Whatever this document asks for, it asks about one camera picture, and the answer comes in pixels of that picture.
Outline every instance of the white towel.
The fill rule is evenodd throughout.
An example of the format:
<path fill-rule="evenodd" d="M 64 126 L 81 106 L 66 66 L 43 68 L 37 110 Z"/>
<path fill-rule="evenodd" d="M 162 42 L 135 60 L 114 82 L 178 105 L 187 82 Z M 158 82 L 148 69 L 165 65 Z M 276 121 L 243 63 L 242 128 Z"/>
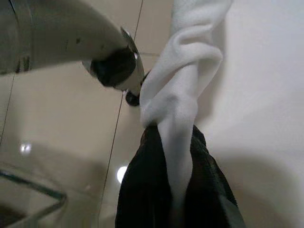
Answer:
<path fill-rule="evenodd" d="M 212 31 L 232 0 L 175 0 L 171 38 L 146 78 L 140 97 L 144 127 L 157 124 L 173 196 L 172 227 L 182 224 L 183 203 L 192 173 L 190 142 L 197 98 L 222 60 Z"/>

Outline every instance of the white wall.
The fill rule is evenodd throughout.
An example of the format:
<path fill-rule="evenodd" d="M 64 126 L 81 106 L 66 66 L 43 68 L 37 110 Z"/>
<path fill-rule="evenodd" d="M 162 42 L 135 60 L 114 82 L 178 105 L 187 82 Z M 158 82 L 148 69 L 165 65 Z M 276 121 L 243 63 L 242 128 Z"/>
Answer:
<path fill-rule="evenodd" d="M 304 227 L 304 1 L 235 0 L 198 127 L 249 228 Z"/>

